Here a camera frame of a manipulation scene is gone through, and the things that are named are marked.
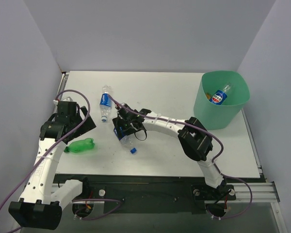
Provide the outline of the Pepsi bottle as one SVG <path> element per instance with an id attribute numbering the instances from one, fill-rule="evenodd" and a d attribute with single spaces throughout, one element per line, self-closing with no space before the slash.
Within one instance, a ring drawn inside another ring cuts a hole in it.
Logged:
<path id="1" fill-rule="evenodd" d="M 100 99 L 100 113 L 101 113 L 101 121 L 103 123 L 108 122 L 108 119 L 110 117 L 111 111 L 112 111 L 112 102 L 109 98 L 109 94 L 112 92 L 112 89 L 110 86 L 103 86 L 102 88 L 102 95 Z"/>
<path id="2" fill-rule="evenodd" d="M 234 90 L 234 85 L 231 82 L 227 82 L 221 88 L 219 88 L 210 98 L 210 103 L 215 105 L 222 105 L 223 102 L 230 96 Z"/>
<path id="3" fill-rule="evenodd" d="M 134 146 L 134 140 L 131 135 L 128 135 L 124 130 L 119 127 L 119 128 L 114 128 L 114 133 L 121 143 L 122 147 L 128 151 L 130 154 L 135 154 L 137 152 L 136 147 Z"/>

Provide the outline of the green plastic bottle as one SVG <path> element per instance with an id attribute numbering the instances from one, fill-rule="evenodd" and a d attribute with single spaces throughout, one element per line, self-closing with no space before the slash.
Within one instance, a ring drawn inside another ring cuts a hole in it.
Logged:
<path id="1" fill-rule="evenodd" d="M 95 143 L 92 138 L 86 138 L 74 141 L 65 147 L 64 153 L 82 153 L 95 148 Z"/>

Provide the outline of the orange juice bottle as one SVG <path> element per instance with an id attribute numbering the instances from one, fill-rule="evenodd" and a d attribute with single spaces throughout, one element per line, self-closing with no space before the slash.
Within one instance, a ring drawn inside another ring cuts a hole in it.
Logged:
<path id="1" fill-rule="evenodd" d="M 211 99 L 211 94 L 206 93 L 206 97 L 207 97 L 208 100 L 210 100 Z"/>

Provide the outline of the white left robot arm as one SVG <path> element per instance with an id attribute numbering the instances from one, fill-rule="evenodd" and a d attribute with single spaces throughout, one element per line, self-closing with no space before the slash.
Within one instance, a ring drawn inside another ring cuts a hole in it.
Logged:
<path id="1" fill-rule="evenodd" d="M 56 169 L 68 142 L 96 127 L 89 109 L 74 101 L 57 101 L 57 112 L 41 126 L 38 152 L 26 186 L 8 212 L 24 228 L 55 230 L 63 209 L 77 197 L 89 197 L 90 187 L 79 180 L 69 180 L 55 193 L 52 185 Z"/>

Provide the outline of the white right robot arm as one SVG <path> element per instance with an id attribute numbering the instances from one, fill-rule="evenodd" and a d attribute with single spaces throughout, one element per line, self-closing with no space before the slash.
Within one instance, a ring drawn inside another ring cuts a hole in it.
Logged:
<path id="1" fill-rule="evenodd" d="M 156 114 L 148 109 L 132 110 L 127 104 L 123 107 L 117 104 L 115 108 L 117 117 L 113 118 L 113 131 L 118 140 L 128 146 L 131 153 L 136 151 L 132 145 L 132 138 L 140 131 L 145 133 L 145 137 L 148 131 L 154 131 L 177 138 L 185 155 L 198 163 L 208 185 L 208 195 L 217 199 L 224 194 L 224 177 L 208 157 L 208 153 L 213 149 L 213 135 L 197 118 L 179 120 Z"/>

